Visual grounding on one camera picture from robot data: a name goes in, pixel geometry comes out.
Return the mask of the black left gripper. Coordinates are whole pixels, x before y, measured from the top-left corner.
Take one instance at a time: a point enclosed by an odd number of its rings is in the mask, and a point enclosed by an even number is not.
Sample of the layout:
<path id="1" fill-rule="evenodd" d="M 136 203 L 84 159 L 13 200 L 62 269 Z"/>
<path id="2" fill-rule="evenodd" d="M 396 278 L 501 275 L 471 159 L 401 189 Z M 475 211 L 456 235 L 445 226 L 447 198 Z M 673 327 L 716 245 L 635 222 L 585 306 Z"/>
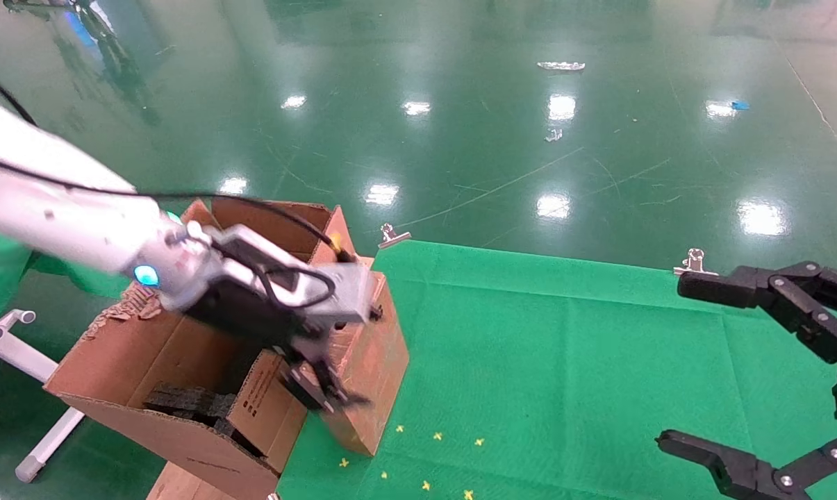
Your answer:
<path id="1" fill-rule="evenodd" d="M 281 375 L 285 389 L 307 411 L 334 413 L 349 406 L 370 406 L 370 399 L 345 389 L 329 358 L 333 327 L 355 321 L 355 283 L 336 281 L 332 292 L 323 282 L 305 285 L 306 307 L 273 303 L 260 284 L 216 281 L 183 313 L 262 348 L 278 349 L 289 363 L 312 363 L 317 384 L 300 366 L 286 367 Z"/>

